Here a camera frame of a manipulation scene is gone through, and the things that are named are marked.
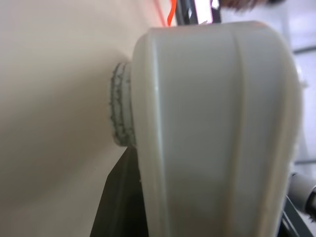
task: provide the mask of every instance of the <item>dark object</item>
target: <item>dark object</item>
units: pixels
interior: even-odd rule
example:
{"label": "dark object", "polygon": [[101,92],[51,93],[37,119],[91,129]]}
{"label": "dark object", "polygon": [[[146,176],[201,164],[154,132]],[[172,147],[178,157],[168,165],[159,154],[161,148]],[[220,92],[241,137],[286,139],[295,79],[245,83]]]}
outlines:
{"label": "dark object", "polygon": [[219,6],[218,9],[212,8],[212,16],[213,16],[213,23],[221,23],[221,7]]}
{"label": "dark object", "polygon": [[194,0],[177,0],[176,19],[179,26],[198,24]]}
{"label": "dark object", "polygon": [[148,237],[135,148],[127,148],[109,174],[90,237]]}
{"label": "dark object", "polygon": [[304,160],[297,160],[294,162],[295,165],[298,164],[315,164],[316,163],[316,159],[304,159]]}
{"label": "dark object", "polygon": [[311,46],[308,46],[308,47],[296,49],[296,50],[293,51],[293,53],[295,55],[297,55],[297,54],[309,53],[311,51],[316,51],[316,45],[311,45]]}
{"label": "dark object", "polygon": [[279,3],[282,3],[286,0],[268,0],[267,4],[268,5],[275,5],[275,4],[279,4]]}
{"label": "dark object", "polygon": [[298,214],[293,203],[286,196],[278,236],[286,237],[313,237],[313,234]]}

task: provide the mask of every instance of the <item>orange wire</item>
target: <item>orange wire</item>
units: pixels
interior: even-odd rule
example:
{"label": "orange wire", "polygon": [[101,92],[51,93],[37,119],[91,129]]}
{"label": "orange wire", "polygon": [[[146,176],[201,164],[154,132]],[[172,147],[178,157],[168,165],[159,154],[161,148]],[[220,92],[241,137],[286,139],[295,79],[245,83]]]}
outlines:
{"label": "orange wire", "polygon": [[176,7],[177,7],[177,0],[170,0],[170,1],[171,1],[171,10],[167,18],[168,26],[171,26],[171,21],[174,16],[174,13],[176,12]]}

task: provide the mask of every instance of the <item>white wall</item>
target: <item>white wall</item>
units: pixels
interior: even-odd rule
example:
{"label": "white wall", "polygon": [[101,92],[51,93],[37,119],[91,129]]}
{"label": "white wall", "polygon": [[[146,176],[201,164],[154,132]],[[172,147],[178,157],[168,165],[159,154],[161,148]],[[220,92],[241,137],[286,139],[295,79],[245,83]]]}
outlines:
{"label": "white wall", "polygon": [[107,80],[162,25],[157,1],[0,1],[0,236],[89,236],[124,151]]}

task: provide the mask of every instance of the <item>white plastic housing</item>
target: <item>white plastic housing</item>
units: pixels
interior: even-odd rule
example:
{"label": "white plastic housing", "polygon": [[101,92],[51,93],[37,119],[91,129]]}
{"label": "white plastic housing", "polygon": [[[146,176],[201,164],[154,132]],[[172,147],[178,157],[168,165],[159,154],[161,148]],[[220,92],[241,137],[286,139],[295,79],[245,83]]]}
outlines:
{"label": "white plastic housing", "polygon": [[301,115],[279,34],[258,22],[152,29],[131,98],[151,237],[276,234]]}

